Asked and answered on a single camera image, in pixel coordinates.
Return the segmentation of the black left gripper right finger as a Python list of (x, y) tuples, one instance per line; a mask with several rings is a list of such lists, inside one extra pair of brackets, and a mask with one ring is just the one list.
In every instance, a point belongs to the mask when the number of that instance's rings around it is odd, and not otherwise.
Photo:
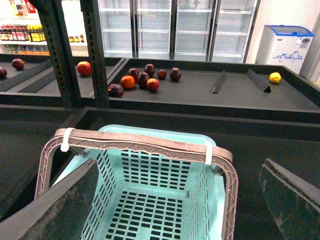
[(284, 240), (320, 238), (320, 189), (270, 158), (259, 173), (269, 211)]

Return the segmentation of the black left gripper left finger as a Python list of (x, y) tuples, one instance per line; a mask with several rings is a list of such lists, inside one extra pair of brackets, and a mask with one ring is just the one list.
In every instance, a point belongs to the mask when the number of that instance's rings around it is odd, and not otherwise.
[(48, 192), (0, 224), (2, 240), (78, 240), (99, 178), (89, 159)]

